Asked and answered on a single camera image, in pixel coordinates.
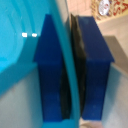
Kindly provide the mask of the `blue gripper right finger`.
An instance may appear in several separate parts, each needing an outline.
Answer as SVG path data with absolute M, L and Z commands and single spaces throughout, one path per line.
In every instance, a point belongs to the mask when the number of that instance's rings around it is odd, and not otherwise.
M 100 120 L 114 58 L 93 17 L 71 16 L 71 32 L 80 115 L 84 120 Z

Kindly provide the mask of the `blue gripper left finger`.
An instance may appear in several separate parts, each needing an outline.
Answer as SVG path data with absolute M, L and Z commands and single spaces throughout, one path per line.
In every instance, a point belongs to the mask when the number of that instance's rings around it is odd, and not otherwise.
M 38 64 L 44 121 L 59 122 L 62 120 L 60 87 L 64 63 L 50 14 L 45 15 L 34 61 Z

